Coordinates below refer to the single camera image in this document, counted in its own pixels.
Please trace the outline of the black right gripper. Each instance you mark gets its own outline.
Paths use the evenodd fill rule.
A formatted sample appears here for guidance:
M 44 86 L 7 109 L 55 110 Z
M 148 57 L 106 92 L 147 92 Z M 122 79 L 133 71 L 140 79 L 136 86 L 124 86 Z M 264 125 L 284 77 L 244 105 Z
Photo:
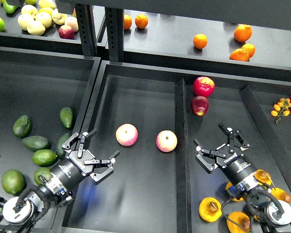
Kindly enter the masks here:
M 240 130 L 234 131 L 223 123 L 219 123 L 218 127 L 227 136 L 226 146 L 230 154 L 236 152 L 236 149 L 244 151 L 251 147 L 251 144 L 244 139 Z M 195 159 L 208 174 L 212 174 L 219 167 L 234 186 L 239 186 L 240 184 L 246 188 L 257 186 L 257 182 L 254 181 L 254 174 L 257 169 L 244 154 L 233 154 L 227 158 L 224 153 L 203 148 L 196 138 L 194 138 L 194 143 L 197 152 Z

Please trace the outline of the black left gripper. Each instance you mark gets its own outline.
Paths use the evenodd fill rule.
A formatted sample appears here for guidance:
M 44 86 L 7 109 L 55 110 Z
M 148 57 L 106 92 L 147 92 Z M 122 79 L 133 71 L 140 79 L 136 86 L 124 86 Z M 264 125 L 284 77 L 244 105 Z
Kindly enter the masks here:
M 84 150 L 85 140 L 94 136 L 97 129 L 90 132 L 73 133 L 61 144 L 63 151 L 68 156 L 55 165 L 50 171 L 55 175 L 68 191 L 82 182 L 85 177 L 90 176 L 94 184 L 100 184 L 114 172 L 116 157 L 120 151 L 116 150 L 108 159 L 96 159 L 89 151 Z M 72 150 L 73 144 L 78 145 L 77 150 Z

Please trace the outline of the yellow pear beside arm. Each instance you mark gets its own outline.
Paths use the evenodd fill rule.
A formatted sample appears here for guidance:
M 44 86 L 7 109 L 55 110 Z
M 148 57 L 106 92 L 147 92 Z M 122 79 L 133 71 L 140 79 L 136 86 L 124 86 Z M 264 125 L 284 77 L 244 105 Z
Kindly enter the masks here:
M 233 185 L 231 182 L 228 182 L 226 184 L 226 187 L 225 187 L 225 190 L 228 190 L 229 188 L 231 188 Z M 234 198 L 232 201 L 234 202 L 239 202 L 239 201 L 244 201 L 243 197 L 240 197 L 240 198 Z

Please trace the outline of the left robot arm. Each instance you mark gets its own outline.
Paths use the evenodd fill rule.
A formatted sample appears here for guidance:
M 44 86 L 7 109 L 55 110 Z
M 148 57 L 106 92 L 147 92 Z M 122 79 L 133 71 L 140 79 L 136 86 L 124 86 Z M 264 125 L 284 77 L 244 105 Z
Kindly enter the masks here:
M 63 207 L 73 200 L 74 188 L 85 178 L 91 177 L 94 184 L 99 184 L 113 174 L 119 151 L 107 159 L 98 159 L 84 148 L 85 140 L 95 134 L 96 130 L 74 133 L 62 143 L 66 156 L 50 170 L 50 180 L 39 176 L 42 182 L 39 186 L 31 185 L 8 201 L 0 197 L 0 233 L 31 232 L 49 209 Z

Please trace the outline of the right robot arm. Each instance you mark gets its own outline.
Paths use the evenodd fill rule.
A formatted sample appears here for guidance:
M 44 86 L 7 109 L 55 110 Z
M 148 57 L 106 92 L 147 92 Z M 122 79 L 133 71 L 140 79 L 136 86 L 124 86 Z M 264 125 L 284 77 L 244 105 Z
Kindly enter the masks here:
M 209 174 L 217 168 L 224 173 L 231 182 L 226 191 L 229 200 L 243 199 L 249 219 L 256 217 L 264 233 L 275 233 L 279 227 L 291 225 L 291 206 L 274 197 L 270 186 L 255 177 L 258 170 L 244 154 L 250 143 L 240 130 L 227 128 L 222 123 L 218 127 L 227 136 L 227 142 L 208 150 L 195 139 L 197 162 Z

